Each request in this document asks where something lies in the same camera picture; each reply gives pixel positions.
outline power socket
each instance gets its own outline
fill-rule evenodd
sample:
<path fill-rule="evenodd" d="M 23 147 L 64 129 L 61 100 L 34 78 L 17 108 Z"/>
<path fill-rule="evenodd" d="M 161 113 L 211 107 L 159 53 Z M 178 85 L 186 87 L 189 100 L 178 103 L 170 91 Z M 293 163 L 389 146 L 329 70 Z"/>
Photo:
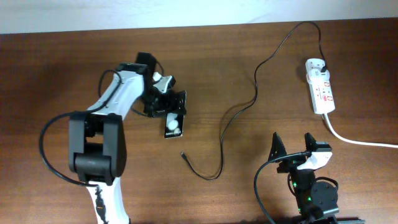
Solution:
<path fill-rule="evenodd" d="M 316 114 L 330 113 L 336 109 L 330 87 L 330 73 L 321 72 L 325 66 L 322 59 L 311 58 L 305 62 L 307 81 L 310 85 L 313 110 Z"/>

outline white wall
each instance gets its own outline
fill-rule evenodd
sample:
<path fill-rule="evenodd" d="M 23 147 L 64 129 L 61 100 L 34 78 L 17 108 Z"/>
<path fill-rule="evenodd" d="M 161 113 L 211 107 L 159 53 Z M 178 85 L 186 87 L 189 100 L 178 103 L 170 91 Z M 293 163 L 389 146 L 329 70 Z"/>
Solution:
<path fill-rule="evenodd" d="M 398 0 L 0 0 L 0 33 L 398 16 Z"/>

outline white power strip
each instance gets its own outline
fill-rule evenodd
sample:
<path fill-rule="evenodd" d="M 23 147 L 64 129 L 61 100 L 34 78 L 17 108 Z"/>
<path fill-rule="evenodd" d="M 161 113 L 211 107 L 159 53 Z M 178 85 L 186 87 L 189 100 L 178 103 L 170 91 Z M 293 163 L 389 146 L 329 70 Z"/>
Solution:
<path fill-rule="evenodd" d="M 393 147 L 398 148 L 397 145 L 393 144 L 383 144 L 383 143 L 373 143 L 373 142 L 360 142 L 353 141 L 341 137 L 330 124 L 328 113 L 335 110 L 335 99 L 331 94 L 330 87 L 330 73 L 328 70 L 321 72 L 322 68 L 325 66 L 325 61 L 322 59 L 311 58 L 305 62 L 305 69 L 307 70 L 307 81 L 310 84 L 311 98 L 313 110 L 316 114 L 323 115 L 329 130 L 340 140 L 351 143 L 360 144 L 364 146 L 379 146 L 379 147 Z"/>

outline white cable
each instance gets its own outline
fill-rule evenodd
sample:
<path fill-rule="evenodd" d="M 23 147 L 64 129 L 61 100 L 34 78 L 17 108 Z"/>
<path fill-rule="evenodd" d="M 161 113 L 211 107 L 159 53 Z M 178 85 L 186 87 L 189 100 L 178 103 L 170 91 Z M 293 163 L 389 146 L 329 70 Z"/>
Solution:
<path fill-rule="evenodd" d="M 344 141 L 344 142 L 348 142 L 351 144 L 360 144 L 360 145 L 364 145 L 364 146 L 379 146 L 379 147 L 393 147 L 393 148 L 398 148 L 397 145 L 393 145 L 393 144 L 383 144 L 383 143 L 373 143 L 373 142 L 360 142 L 360 141 L 353 141 L 353 140 L 349 140 L 346 138 L 341 137 L 340 135 L 338 135 L 336 133 L 336 131 L 331 127 L 330 121 L 329 121 L 329 117 L 328 114 L 323 114 L 323 117 L 326 120 L 326 123 L 328 124 L 328 128 L 329 130 L 340 140 Z"/>

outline table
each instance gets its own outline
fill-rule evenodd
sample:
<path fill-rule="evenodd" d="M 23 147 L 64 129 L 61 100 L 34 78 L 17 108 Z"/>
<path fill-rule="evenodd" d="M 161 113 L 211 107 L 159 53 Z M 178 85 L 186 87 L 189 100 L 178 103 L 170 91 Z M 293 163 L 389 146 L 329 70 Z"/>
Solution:
<path fill-rule="evenodd" d="M 295 24 L 0 35 L 0 223 L 95 222 L 87 190 L 45 168 L 39 132 L 54 116 L 91 106 L 101 72 L 133 62 L 139 51 L 152 53 L 165 74 L 174 75 L 176 90 L 187 90 L 188 114 L 184 136 L 169 140 L 162 137 L 162 119 L 133 113 L 125 119 L 122 190 L 133 223 L 263 222 L 253 177 L 276 131 L 288 153 L 305 149 L 307 132 L 330 143 L 334 155 L 316 175 L 339 182 L 338 217 L 396 222 L 398 151 L 342 142 L 313 113 L 305 61 L 320 54 L 310 25 L 299 27 L 259 69 L 256 104 L 226 133 L 220 179 L 199 179 L 180 157 L 185 151 L 203 175 L 217 171 L 220 128 L 253 98 L 255 67 Z M 397 144 L 398 19 L 319 26 L 336 104 L 333 127 L 346 138 Z M 77 178 L 68 169 L 67 119 L 50 128 L 45 151 L 56 168 Z M 275 219 L 298 215 L 286 175 L 277 174 L 276 165 L 262 171 L 259 192 Z"/>

